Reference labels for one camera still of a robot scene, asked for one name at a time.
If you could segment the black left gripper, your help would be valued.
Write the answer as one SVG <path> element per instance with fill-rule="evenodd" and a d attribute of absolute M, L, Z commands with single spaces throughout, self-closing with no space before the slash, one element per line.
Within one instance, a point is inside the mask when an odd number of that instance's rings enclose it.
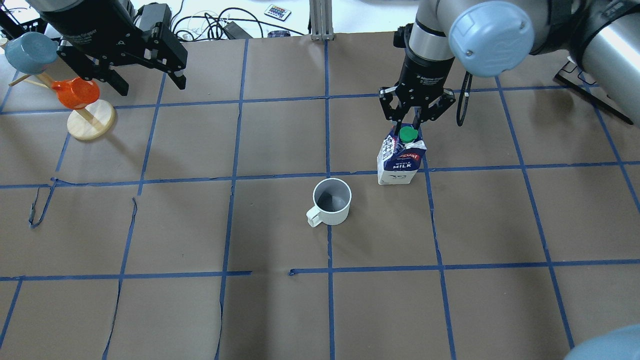
<path fill-rule="evenodd" d="M 183 91 L 188 51 L 164 22 L 154 23 L 150 34 L 144 34 L 134 23 L 137 12 L 130 0 L 42 2 L 42 19 L 60 35 L 58 57 L 81 79 L 98 80 L 127 96 L 128 82 L 107 67 L 140 65 L 167 73 Z M 151 59 L 146 58 L 149 50 Z"/>

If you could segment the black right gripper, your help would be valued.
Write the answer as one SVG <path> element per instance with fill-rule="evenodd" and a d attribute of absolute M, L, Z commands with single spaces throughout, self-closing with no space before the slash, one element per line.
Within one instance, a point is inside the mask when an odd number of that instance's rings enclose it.
<path fill-rule="evenodd" d="M 413 129 L 420 130 L 423 123 L 436 121 L 455 103 L 452 90 L 445 88 L 454 58 L 430 60 L 413 52 L 406 52 L 398 81 L 379 89 L 379 101 L 385 118 L 400 132 L 409 110 L 417 108 Z"/>

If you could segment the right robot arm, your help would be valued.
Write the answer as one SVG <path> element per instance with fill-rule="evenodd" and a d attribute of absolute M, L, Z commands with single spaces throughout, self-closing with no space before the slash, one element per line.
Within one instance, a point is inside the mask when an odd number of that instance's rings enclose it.
<path fill-rule="evenodd" d="M 421 0 L 413 23 L 393 45 L 405 51 L 400 76 L 379 89 L 387 121 L 413 127 L 434 121 L 454 102 L 445 89 L 454 60 L 472 76 L 493 78 L 527 56 L 566 50 L 639 125 L 639 2 L 637 0 Z"/>

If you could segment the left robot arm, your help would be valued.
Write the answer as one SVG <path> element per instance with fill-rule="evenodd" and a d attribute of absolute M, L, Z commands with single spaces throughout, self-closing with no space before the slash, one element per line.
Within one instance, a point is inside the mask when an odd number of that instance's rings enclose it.
<path fill-rule="evenodd" d="M 60 35 L 57 54 L 78 77 L 109 84 L 126 96 L 130 85 L 116 67 L 140 65 L 166 73 L 186 88 L 188 51 L 172 32 L 165 3 L 136 10 L 130 0 L 31 0 Z"/>

